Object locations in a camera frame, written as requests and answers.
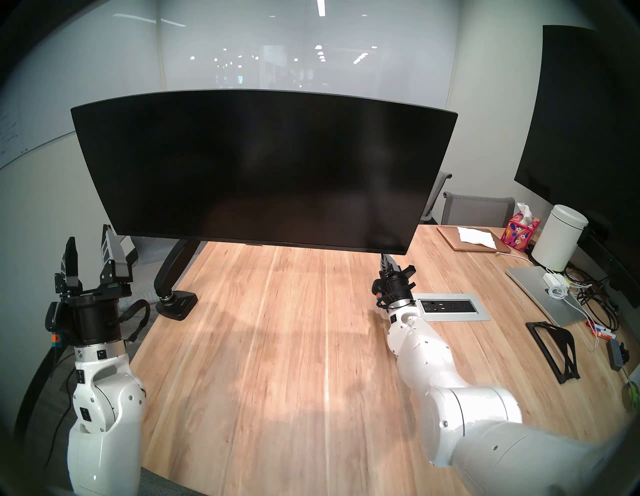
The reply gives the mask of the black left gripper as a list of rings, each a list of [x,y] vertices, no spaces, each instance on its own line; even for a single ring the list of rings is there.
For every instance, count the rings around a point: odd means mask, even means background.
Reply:
[[[45,316],[45,329],[68,346],[91,346],[119,341],[119,299],[131,295],[131,264],[111,225],[103,225],[100,245],[103,269],[99,287],[83,291],[79,280],[75,237],[69,237],[54,275],[55,292]]]

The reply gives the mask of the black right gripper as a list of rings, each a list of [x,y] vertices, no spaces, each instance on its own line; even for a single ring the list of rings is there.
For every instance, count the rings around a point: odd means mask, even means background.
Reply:
[[[389,254],[380,255],[379,278],[373,282],[372,293],[378,308],[403,308],[415,306],[409,278],[416,273],[414,266],[400,270],[398,263]]]

